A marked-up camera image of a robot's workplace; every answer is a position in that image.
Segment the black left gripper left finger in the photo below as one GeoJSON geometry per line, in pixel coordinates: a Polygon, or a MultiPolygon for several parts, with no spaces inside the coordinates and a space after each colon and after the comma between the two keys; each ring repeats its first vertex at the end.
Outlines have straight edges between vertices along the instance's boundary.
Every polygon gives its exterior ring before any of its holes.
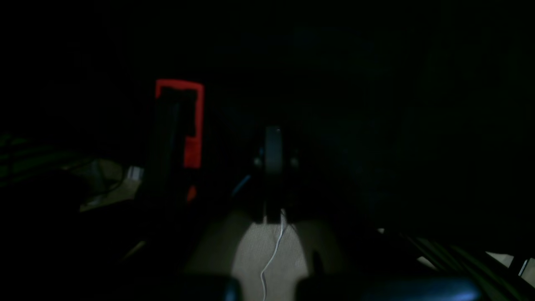
{"type": "Polygon", "coordinates": [[[221,155],[222,165],[195,173],[199,188],[180,221],[185,301],[242,301],[246,280],[233,276],[249,230],[276,224],[276,126],[221,155]]]}

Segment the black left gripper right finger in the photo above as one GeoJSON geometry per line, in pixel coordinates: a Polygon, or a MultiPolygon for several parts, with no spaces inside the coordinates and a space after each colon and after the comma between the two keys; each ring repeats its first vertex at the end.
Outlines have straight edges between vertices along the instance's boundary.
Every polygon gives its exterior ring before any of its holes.
{"type": "Polygon", "coordinates": [[[468,276],[417,262],[412,247],[391,242],[343,208],[340,185],[308,183],[292,135],[274,127],[274,209],[279,238],[295,230],[309,276],[298,280],[297,301],[483,301],[468,276]]]}

